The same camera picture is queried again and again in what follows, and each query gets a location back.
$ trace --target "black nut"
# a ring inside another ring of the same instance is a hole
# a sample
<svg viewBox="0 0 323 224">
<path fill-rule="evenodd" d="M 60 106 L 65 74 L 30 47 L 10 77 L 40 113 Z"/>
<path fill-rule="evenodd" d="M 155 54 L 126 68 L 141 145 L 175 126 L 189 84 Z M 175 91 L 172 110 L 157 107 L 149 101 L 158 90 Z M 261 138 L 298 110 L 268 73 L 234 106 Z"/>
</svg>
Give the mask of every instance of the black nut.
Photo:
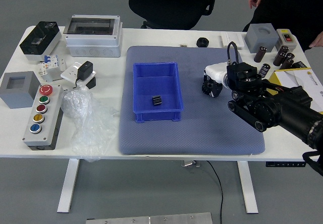
<svg viewBox="0 0 323 224">
<path fill-rule="evenodd" d="M 205 37 L 200 37 L 197 40 L 196 45 L 198 47 L 207 47 L 208 46 L 208 40 Z"/>
</svg>

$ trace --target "black clothing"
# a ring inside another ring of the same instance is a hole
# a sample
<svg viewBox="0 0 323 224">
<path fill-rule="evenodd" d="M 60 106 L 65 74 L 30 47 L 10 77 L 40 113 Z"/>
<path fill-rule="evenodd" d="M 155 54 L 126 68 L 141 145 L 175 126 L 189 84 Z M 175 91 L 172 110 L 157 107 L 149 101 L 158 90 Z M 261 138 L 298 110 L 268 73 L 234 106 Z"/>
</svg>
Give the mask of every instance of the black clothing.
<svg viewBox="0 0 323 224">
<path fill-rule="evenodd" d="M 303 50 L 323 32 L 323 0 L 262 0 L 250 24 L 271 23 L 275 29 L 290 29 Z"/>
</svg>

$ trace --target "clear plastic bag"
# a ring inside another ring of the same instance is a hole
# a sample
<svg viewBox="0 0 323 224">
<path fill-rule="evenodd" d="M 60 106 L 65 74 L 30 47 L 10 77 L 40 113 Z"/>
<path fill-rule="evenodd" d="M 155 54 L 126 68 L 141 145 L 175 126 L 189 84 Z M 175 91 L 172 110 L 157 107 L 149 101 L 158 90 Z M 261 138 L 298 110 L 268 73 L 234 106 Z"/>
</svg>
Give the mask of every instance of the clear plastic bag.
<svg viewBox="0 0 323 224">
<path fill-rule="evenodd" d="M 64 95 L 62 110 L 73 119 L 76 127 L 72 137 L 73 151 L 89 162 L 101 159 L 116 135 L 113 118 L 118 111 L 111 106 L 102 106 L 85 86 Z"/>
</svg>

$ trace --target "red button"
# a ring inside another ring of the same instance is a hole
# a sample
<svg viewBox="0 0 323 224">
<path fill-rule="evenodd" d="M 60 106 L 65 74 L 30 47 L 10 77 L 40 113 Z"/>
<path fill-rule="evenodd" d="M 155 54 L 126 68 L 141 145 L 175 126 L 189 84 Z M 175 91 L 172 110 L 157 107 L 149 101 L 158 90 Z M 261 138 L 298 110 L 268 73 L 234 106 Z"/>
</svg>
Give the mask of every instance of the red button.
<svg viewBox="0 0 323 224">
<path fill-rule="evenodd" d="M 52 93 L 52 86 L 48 84 L 41 86 L 39 93 L 42 95 L 50 95 Z"/>
<path fill-rule="evenodd" d="M 45 113 L 47 111 L 47 107 L 44 104 L 40 104 L 39 106 L 37 106 L 36 111 L 41 114 Z"/>
</svg>

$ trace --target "green button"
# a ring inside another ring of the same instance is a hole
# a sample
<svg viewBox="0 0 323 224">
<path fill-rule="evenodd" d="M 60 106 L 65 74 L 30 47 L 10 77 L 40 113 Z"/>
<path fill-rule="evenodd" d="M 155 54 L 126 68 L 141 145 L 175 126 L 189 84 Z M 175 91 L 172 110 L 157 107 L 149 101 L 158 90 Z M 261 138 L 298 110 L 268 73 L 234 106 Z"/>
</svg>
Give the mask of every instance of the green button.
<svg viewBox="0 0 323 224">
<path fill-rule="evenodd" d="M 42 96 L 41 98 L 39 98 L 39 103 L 42 104 L 48 104 L 49 103 L 49 97 L 48 96 Z"/>
</svg>

